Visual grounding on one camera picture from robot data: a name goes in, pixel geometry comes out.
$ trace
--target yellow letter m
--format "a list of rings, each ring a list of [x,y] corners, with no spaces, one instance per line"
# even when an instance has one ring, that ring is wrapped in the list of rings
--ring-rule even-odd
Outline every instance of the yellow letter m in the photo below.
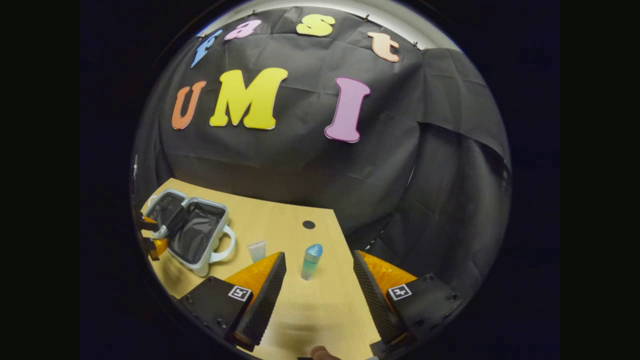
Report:
[[[244,87],[242,71],[231,70],[220,76],[222,87],[218,94],[216,109],[209,125],[225,126],[228,122],[227,105],[231,123],[236,126],[242,119],[242,115],[251,105],[249,113],[244,117],[244,126],[255,129],[270,130],[276,126],[273,118],[273,103],[280,82],[288,75],[285,69],[270,67],[255,77],[249,87]]]

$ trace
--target wooden table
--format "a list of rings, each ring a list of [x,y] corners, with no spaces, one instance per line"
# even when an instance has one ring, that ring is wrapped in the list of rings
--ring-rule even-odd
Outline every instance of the wooden table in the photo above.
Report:
[[[369,344],[379,341],[380,336],[353,273],[353,258],[333,210],[255,200],[176,179],[169,179],[153,195],[166,188],[187,197],[219,202],[229,209],[236,249],[227,259],[211,264],[209,275],[225,279],[252,264],[247,245],[258,241],[267,241],[267,256],[285,252],[287,274],[282,290],[264,337],[252,355],[262,359],[296,359],[308,357],[312,347],[324,345],[343,360],[372,356]],[[305,220],[313,221],[316,227],[305,229],[302,226]],[[226,249],[229,243],[224,235],[216,251]],[[315,243],[322,244],[324,252],[313,279],[305,281],[300,277],[304,253]],[[203,280],[169,252],[151,263],[167,292],[178,298]]]

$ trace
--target pink letter i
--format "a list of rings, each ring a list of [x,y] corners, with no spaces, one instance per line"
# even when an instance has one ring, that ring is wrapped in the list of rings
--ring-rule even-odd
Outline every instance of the pink letter i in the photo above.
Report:
[[[329,139],[343,142],[358,142],[360,133],[358,115],[362,107],[362,99],[371,93],[369,87],[358,80],[337,78],[335,83],[340,88],[338,106],[335,109],[333,122],[324,129],[324,135]]]

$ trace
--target blue bottle cap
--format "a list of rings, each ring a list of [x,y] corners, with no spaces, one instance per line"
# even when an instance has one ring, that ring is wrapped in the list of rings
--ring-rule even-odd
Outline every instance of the blue bottle cap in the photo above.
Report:
[[[305,260],[310,263],[316,264],[318,261],[320,261],[320,256],[322,256],[322,245],[320,244],[311,245],[305,252]]]

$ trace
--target foam letter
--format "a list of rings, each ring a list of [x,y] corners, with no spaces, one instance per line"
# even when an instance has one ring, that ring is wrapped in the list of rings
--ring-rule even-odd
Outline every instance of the foam letter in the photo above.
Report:
[[[285,69],[270,67],[255,77],[249,87],[244,87],[242,71],[231,70],[220,76],[222,87],[218,94],[216,109],[209,125],[225,126],[228,117],[225,114],[227,105],[231,123],[236,126],[241,120],[244,111],[251,105],[249,114],[244,118],[244,126],[255,129],[270,130],[276,126],[276,119],[273,118],[273,103],[276,99],[276,92],[280,82],[288,75]]]
[[[191,63],[191,67],[196,65],[196,63],[198,63],[198,61],[202,59],[204,54],[207,53],[207,49],[210,48],[213,42],[216,40],[216,36],[220,35],[221,32],[222,32],[222,29],[216,31],[215,34],[211,35],[210,38],[208,38],[207,40],[205,40],[205,42],[203,42],[202,44],[200,44],[200,46],[198,46],[198,49],[196,49],[196,58],[193,59],[193,63]]]
[[[323,37],[329,35],[333,28],[331,25],[335,24],[335,19],[330,16],[311,14],[302,18],[302,24],[296,26],[296,31],[299,34],[314,35],[315,37]]]
[[[367,33],[367,35],[373,38],[373,45],[371,47],[376,55],[385,60],[391,61],[392,63],[396,63],[400,60],[398,55],[391,53],[391,46],[397,49],[400,45],[391,40],[389,35],[383,33]]]
[[[193,84],[193,94],[191,94],[191,100],[189,101],[189,108],[187,109],[186,115],[183,117],[180,116],[180,110],[182,109],[182,103],[184,102],[184,96],[189,92],[189,87],[181,88],[178,91],[178,96],[175,100],[175,106],[173,107],[173,115],[171,116],[171,125],[176,130],[182,130],[191,122],[191,118],[193,118],[193,113],[196,109],[196,102],[198,102],[198,96],[200,96],[200,91],[206,84],[206,81],[198,81]]]
[[[225,40],[231,40],[235,38],[244,38],[251,34],[253,34],[253,30],[257,28],[262,20],[251,20],[247,22],[243,22],[242,24],[236,26],[236,29],[231,31],[225,36]]]
[[[335,83],[340,88],[338,106],[335,108],[333,122],[324,129],[324,135],[343,142],[358,142],[358,115],[362,99],[371,93],[371,89],[358,80],[349,78],[337,78]]]

